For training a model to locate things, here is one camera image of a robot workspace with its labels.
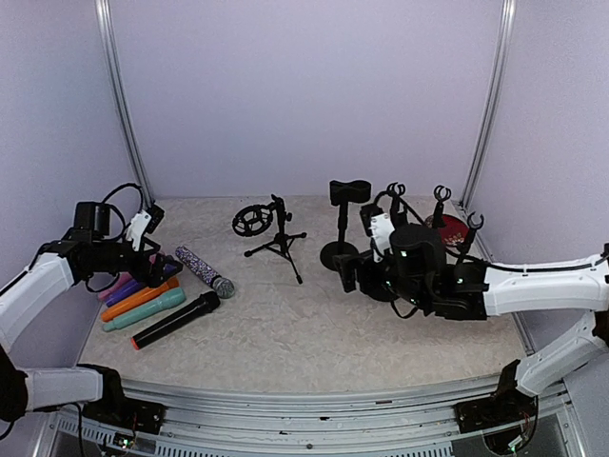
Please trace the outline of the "teal microphone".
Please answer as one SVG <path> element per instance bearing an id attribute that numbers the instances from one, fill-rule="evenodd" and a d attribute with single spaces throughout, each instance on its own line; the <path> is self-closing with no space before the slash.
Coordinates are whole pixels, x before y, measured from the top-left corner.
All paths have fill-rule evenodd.
<path id="1" fill-rule="evenodd" d="M 111 319 L 103 324 L 102 330 L 104 332 L 111 332 L 129 327 L 161 311 L 175 308 L 185 300 L 186 294 L 182 288 L 172 288 L 159 297 Z"/>

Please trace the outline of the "pink microphone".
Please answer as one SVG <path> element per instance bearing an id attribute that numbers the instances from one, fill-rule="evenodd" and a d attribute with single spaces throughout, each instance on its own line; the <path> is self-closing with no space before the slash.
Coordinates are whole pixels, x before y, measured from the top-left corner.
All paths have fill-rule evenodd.
<path id="1" fill-rule="evenodd" d="M 104 302 L 105 303 L 105 299 L 108 297 L 108 295 L 115 291 L 116 289 L 120 288 L 122 285 L 124 285 L 126 282 L 130 281 L 134 279 L 132 277 L 132 275 L 128 272 L 122 272 L 119 275 L 118 281 L 113 285 L 110 286 L 108 289 L 101 291 L 97 294 L 97 298 L 99 301 Z"/>

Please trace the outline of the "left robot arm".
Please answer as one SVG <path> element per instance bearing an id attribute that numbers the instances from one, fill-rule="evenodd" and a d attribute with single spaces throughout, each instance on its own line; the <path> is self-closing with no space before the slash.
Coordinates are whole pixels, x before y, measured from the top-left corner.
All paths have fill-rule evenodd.
<path id="1" fill-rule="evenodd" d="M 182 271 L 182 265 L 148 239 L 163 211 L 140 210 L 110 233 L 110 216 L 119 210 L 102 202 L 80 202 L 74 222 L 59 240 L 42 245 L 32 262 L 1 290 L 1 419 L 12 425 L 29 412 L 80 406 L 96 420 L 121 424 L 139 413 L 125 395 L 113 368 L 18 368 L 10 351 L 26 327 L 57 297 L 95 274 L 118 277 L 126 272 L 157 288 Z"/>

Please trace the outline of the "glitter silver microphone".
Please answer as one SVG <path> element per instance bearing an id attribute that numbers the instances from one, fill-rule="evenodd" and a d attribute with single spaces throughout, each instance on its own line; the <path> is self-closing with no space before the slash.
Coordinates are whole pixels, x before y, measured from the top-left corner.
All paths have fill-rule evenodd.
<path id="1" fill-rule="evenodd" d="M 189 248 L 179 246 L 175 249 L 175 254 L 198 279 L 212 288 L 221 299 L 229 299 L 234 296 L 235 287 L 233 283 Z"/>

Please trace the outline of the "orange microphone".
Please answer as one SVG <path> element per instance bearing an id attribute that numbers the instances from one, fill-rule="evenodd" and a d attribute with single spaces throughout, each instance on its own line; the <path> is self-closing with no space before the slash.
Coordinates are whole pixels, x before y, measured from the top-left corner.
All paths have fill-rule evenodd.
<path id="1" fill-rule="evenodd" d="M 163 293 L 180 286 L 180 282 L 176 277 L 172 277 L 164 282 L 158 288 L 144 288 L 128 298 L 122 300 L 116 305 L 111 306 L 108 310 L 101 314 L 101 320 L 109 322 L 110 320 L 137 308 L 153 299 L 160 297 Z"/>

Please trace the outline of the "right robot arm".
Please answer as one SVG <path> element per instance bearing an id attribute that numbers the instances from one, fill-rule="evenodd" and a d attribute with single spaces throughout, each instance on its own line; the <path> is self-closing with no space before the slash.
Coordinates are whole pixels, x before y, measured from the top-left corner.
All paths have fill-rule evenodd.
<path id="1" fill-rule="evenodd" d="M 608 254 L 532 266 L 466 258 L 450 264 L 440 234 L 429 227 L 399 228 L 371 219 L 371 249 L 332 256 L 344 291 L 359 289 L 379 301 L 403 299 L 415 311 L 447 320 L 485 320 L 524 310 L 580 309 L 580 319 L 561 336 L 501 371 L 486 398 L 456 404 L 462 433 L 523 420 L 535 400 L 574 370 L 608 351 Z"/>

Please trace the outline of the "black microphone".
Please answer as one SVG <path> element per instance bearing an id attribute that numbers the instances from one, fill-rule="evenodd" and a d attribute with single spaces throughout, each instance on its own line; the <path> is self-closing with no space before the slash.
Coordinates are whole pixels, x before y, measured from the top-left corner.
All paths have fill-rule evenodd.
<path id="1" fill-rule="evenodd" d="M 220 305 L 221 299 L 215 291 L 201 294 L 189 304 L 134 335 L 131 343 L 136 350 L 150 346 L 196 319 L 212 313 Z"/>

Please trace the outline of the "tall round stand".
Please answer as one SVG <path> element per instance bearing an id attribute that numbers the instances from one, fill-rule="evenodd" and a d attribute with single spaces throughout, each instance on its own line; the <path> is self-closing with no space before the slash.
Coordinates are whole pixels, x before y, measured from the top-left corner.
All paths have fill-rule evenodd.
<path id="1" fill-rule="evenodd" d="M 329 182 L 330 204 L 339 209 L 338 238 L 336 241 L 327 243 L 320 252 L 320 260 L 325 268 L 333 271 L 337 270 L 333 260 L 336 255 L 357 255 L 359 253 L 355 246 L 345 241 L 348 206 L 368 202 L 371 197 L 371 190 L 371 183 L 365 180 L 351 182 L 332 180 Z"/>

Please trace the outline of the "purple microphone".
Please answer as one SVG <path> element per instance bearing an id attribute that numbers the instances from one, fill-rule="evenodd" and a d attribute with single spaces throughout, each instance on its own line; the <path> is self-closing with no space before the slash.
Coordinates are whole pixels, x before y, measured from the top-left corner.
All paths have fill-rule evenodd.
<path id="1" fill-rule="evenodd" d="M 131 295 L 135 294 L 136 292 L 142 290 L 144 287 L 145 287 L 144 283 L 141 283 L 141 282 L 138 282 L 138 281 L 132 279 L 132 280 L 126 282 L 120 288 L 111 292 L 108 295 L 108 297 L 105 299 L 105 304 L 107 307 L 114 306 L 114 305 L 118 304 L 119 302 L 127 299 Z"/>

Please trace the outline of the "black tripod mic stand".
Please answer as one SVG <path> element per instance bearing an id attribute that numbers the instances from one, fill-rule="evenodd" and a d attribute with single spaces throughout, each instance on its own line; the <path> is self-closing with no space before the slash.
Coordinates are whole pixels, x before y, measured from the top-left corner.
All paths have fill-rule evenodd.
<path id="1" fill-rule="evenodd" d="M 233 217 L 231 227 L 237 236 L 253 238 L 266 232 L 276 222 L 277 233 L 273 239 L 257 248 L 247 250 L 244 257 L 252 257 L 263 250 L 270 251 L 284 258 L 291 265 L 296 281 L 301 285 L 304 281 L 291 256 L 290 248 L 296 240 L 304 239 L 307 233 L 287 234 L 285 226 L 292 220 L 293 214 L 286 210 L 285 200 L 282 197 L 271 194 L 270 199 L 267 204 L 254 204 L 240 209 Z"/>

